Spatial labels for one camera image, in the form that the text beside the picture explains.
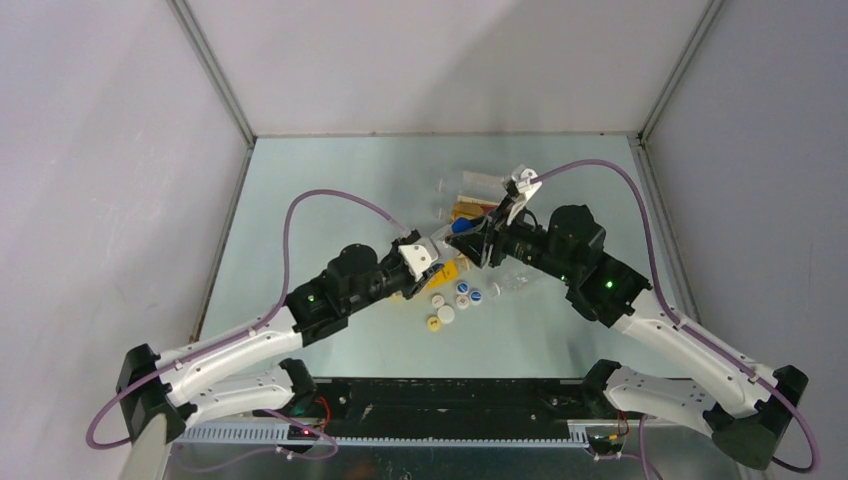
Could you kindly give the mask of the solid blue cap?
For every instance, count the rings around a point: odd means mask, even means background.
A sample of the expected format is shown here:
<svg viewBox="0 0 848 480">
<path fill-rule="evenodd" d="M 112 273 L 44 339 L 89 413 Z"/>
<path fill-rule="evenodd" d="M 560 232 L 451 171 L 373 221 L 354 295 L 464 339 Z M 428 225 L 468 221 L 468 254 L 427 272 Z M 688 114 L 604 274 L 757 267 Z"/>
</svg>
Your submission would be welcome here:
<svg viewBox="0 0 848 480">
<path fill-rule="evenodd" d="M 472 229 L 473 227 L 474 227 L 474 224 L 473 224 L 473 221 L 471 219 L 460 217 L 460 218 L 457 218 L 451 224 L 451 232 L 453 234 L 459 234 L 459 233 L 468 231 L 468 230 Z"/>
</svg>

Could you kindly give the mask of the crushed blue label bottle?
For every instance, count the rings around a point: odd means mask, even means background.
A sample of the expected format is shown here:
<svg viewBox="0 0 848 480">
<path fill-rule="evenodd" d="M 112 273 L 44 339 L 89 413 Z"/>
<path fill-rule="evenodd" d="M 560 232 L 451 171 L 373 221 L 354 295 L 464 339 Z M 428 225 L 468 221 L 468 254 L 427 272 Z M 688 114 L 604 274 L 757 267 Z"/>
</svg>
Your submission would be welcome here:
<svg viewBox="0 0 848 480">
<path fill-rule="evenodd" d="M 452 246 L 448 239 L 454 234 L 453 225 L 446 224 L 428 235 L 430 242 L 428 251 L 431 253 L 432 264 L 445 264 L 456 258 L 466 258 L 467 255 Z"/>
</svg>

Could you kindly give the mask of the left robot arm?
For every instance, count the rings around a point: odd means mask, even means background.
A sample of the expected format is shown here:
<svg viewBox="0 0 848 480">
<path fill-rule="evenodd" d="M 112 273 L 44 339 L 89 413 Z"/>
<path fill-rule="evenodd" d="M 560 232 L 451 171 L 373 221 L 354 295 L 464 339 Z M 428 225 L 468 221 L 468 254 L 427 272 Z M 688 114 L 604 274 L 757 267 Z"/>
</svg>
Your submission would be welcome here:
<svg viewBox="0 0 848 480">
<path fill-rule="evenodd" d="M 414 297 L 455 256 L 485 265 L 490 244 L 477 227 L 447 227 L 436 237 L 412 231 L 394 240 L 384 257 L 351 244 L 316 277 L 245 325 L 163 352 L 147 344 L 131 349 L 116 385 L 129 441 L 157 416 L 164 417 L 165 440 L 172 442 L 195 424 L 244 411 L 308 414 L 316 390 L 302 362 L 284 359 L 272 376 L 257 380 L 240 371 L 323 340 L 346 328 L 353 314 L 395 294 Z"/>
</svg>

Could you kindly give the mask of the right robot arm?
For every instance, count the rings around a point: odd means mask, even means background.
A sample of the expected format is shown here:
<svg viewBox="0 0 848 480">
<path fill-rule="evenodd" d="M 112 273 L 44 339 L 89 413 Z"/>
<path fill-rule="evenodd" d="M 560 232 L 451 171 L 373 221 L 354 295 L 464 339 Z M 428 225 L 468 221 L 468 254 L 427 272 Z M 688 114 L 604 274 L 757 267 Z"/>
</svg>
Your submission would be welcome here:
<svg viewBox="0 0 848 480">
<path fill-rule="evenodd" d="M 773 369 L 733 349 L 672 307 L 658 288 L 604 250 L 606 232 L 584 206 L 554 211 L 547 227 L 499 210 L 481 223 L 484 257 L 511 257 L 567 287 L 566 299 L 589 321 L 628 336 L 682 369 L 683 379 L 653 377 L 613 361 L 598 362 L 581 392 L 585 411 L 606 418 L 639 412 L 708 437 L 734 461 L 765 470 L 791 423 L 820 462 L 812 429 L 799 409 L 807 376 L 792 365 Z"/>
</svg>

